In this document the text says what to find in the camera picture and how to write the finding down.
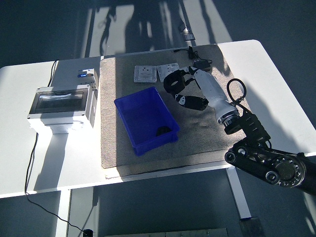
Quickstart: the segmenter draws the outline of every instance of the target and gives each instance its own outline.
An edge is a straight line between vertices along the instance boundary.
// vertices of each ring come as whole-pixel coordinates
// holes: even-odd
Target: white desk
[[[293,153],[316,152],[314,127],[262,45],[248,40],[218,46],[234,76],[245,83],[250,108],[271,135],[273,148]],[[56,71],[59,74],[56,73],[52,86],[74,83],[79,69],[98,68],[100,59],[59,62]],[[24,194],[26,169],[36,134],[26,118],[36,89],[47,86],[52,64],[0,69],[0,111],[3,113],[0,118],[0,198]],[[229,165],[219,162],[107,180],[101,168],[98,107],[94,134],[39,136],[28,192],[68,190],[225,167]]]

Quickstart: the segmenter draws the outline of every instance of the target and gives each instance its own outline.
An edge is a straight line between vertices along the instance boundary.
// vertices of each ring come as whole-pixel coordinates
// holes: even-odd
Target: metal plate
[[[157,67],[156,66],[135,66],[134,82],[157,82]]]

